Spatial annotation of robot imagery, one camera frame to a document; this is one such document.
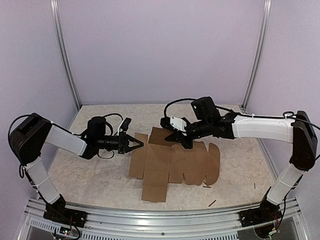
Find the brown cardboard box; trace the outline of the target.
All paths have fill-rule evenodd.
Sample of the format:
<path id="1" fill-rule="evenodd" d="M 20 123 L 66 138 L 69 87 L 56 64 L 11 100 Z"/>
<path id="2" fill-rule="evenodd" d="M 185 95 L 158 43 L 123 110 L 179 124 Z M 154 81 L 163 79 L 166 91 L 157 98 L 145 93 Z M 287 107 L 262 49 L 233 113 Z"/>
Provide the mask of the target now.
<path id="1" fill-rule="evenodd" d="M 171 131 L 153 127 L 151 134 L 136 132 L 143 147 L 132 151 L 128 176 L 142 180 L 141 199 L 164 203 L 169 184 L 215 184 L 220 174 L 220 149 L 214 143 L 194 141 L 192 149 L 165 141 Z"/>

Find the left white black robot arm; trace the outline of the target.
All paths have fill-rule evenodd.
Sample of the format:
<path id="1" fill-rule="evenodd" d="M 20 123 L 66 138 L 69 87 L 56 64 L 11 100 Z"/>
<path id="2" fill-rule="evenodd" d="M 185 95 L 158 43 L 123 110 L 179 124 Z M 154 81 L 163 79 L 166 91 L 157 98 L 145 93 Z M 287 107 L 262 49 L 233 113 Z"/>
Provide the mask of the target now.
<path id="1" fill-rule="evenodd" d="M 43 154 L 46 146 L 53 146 L 85 160 L 98 156 L 101 150 L 124 155 L 144 146 L 141 140 L 127 133 L 130 118 L 124 118 L 117 130 L 107 122 L 106 116 L 94 116 L 82 133 L 73 133 L 37 113 L 25 114 L 13 120 L 8 145 L 19 161 L 19 174 L 26 177 L 45 203 L 43 218 L 74 228 L 83 228 L 88 213 L 67 207 L 63 195 L 49 175 Z"/>

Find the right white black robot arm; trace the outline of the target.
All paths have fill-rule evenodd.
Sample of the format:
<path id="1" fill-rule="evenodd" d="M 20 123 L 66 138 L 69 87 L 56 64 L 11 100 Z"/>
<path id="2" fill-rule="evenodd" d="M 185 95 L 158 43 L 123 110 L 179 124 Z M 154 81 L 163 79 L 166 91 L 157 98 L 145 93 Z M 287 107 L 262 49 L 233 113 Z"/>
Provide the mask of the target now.
<path id="1" fill-rule="evenodd" d="M 282 116 L 256 116 L 234 111 L 225 115 L 220 115 L 219 112 L 200 113 L 193 123 L 184 117 L 164 116 L 160 125 L 172 132 L 165 138 L 167 142 L 179 143 L 185 149 L 192 149 L 195 139 L 207 136 L 230 140 L 266 139 L 292 145 L 288 165 L 267 190 L 259 207 L 239 213 L 242 227 L 281 220 L 285 211 L 280 210 L 280 204 L 298 185 L 303 175 L 314 167 L 317 160 L 318 139 L 314 126 L 304 111 L 285 112 Z"/>

